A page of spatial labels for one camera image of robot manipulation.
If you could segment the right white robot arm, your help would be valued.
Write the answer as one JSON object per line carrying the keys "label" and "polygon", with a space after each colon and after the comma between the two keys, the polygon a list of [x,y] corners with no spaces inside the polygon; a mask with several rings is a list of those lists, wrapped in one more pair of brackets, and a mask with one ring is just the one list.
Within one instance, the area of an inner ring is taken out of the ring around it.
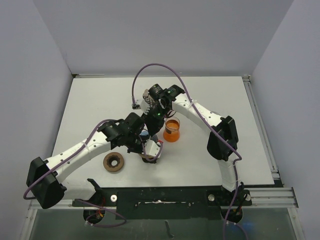
{"label": "right white robot arm", "polygon": [[135,103],[142,110],[146,126],[152,135],[160,130],[165,116],[171,111],[185,116],[203,129],[208,136],[206,149],[218,161],[222,187],[225,189],[222,192],[223,200],[230,205],[239,201],[239,178],[234,167],[239,138],[235,120],[231,116],[222,117],[206,109],[175,84],[165,89],[155,84],[145,90],[142,98]]}

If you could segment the light wooden ring holder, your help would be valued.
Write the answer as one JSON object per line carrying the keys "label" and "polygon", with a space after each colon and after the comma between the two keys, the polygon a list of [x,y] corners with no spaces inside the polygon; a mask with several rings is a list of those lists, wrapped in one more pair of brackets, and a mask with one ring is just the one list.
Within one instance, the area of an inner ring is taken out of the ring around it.
{"label": "light wooden ring holder", "polygon": [[156,155],[150,155],[150,154],[142,153],[140,156],[142,158],[146,158],[146,159],[150,159],[151,160],[151,159],[159,159],[161,157],[161,154],[162,154],[162,152],[159,151],[159,152],[156,153]]}

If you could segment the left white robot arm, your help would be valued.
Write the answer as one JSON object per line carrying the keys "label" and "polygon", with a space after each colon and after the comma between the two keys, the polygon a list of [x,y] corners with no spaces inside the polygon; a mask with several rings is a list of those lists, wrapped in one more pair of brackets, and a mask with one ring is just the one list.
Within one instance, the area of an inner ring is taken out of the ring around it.
{"label": "left white robot arm", "polygon": [[72,189],[65,184],[67,177],[96,156],[117,147],[127,147],[128,153],[151,155],[157,144],[141,132],[145,121],[136,113],[125,119],[105,119],[90,135],[75,146],[45,160],[37,157],[30,163],[26,179],[27,193],[43,209],[59,203]]}

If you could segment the blue glass dripper cone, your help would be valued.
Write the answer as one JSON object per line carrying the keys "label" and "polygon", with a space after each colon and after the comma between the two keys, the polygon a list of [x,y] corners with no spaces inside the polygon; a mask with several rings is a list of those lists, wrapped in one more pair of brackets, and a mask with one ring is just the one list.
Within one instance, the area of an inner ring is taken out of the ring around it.
{"label": "blue glass dripper cone", "polygon": [[141,139],[144,141],[146,139],[151,139],[154,142],[158,142],[158,136],[156,134],[154,135],[150,135],[148,130],[144,129],[139,136],[141,137]]}

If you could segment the dark green glass dripper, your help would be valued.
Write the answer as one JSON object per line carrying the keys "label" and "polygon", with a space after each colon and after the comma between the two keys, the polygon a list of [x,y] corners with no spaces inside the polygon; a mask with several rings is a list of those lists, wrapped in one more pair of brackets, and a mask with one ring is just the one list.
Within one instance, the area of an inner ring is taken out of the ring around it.
{"label": "dark green glass dripper", "polygon": [[146,163],[146,164],[156,164],[157,163],[157,158],[155,158],[155,159],[147,159],[147,158],[144,158],[144,157],[142,157],[141,158],[142,159],[142,161],[144,162],[144,163]]}

